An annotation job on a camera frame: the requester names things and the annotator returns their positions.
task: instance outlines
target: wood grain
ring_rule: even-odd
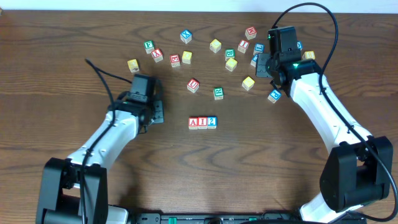
[[[268,79],[254,76],[253,45],[279,14],[6,11],[0,17],[0,223],[32,223],[44,164],[78,149],[104,118],[108,97],[84,62],[132,78],[127,61],[159,77],[165,88],[165,123],[129,143],[108,176],[109,202],[163,212],[262,212],[295,209],[319,192],[327,159],[321,137],[305,113],[286,97],[267,100]],[[326,70],[350,113],[375,136],[398,145],[398,18],[337,14],[340,36]],[[326,14],[288,14],[305,50],[323,65],[333,42]],[[236,53],[234,72],[222,52],[236,48],[255,26],[246,54]],[[179,33],[189,29],[185,45]],[[214,54],[217,38],[222,51]],[[154,63],[143,42],[153,40],[165,59]],[[193,52],[191,65],[172,68],[170,54]],[[246,91],[241,82],[252,76]],[[196,94],[186,84],[201,83]],[[107,78],[116,95],[127,83]],[[225,98],[214,101],[222,86]],[[189,116],[216,115],[216,130],[188,131]],[[398,157],[394,156],[396,179]],[[364,212],[388,215],[392,196]]]

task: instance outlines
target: green block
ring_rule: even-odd
[[[214,88],[214,96],[224,96],[223,88]]]
[[[153,41],[148,40],[148,41],[145,41],[145,42],[144,42],[144,47],[145,47],[145,49],[149,49],[149,48],[151,48],[151,47],[155,47],[155,45],[154,45],[154,42],[153,42]]]
[[[169,224],[177,224],[177,218],[169,218]]]
[[[226,49],[225,57],[235,57],[235,50],[234,49]]]

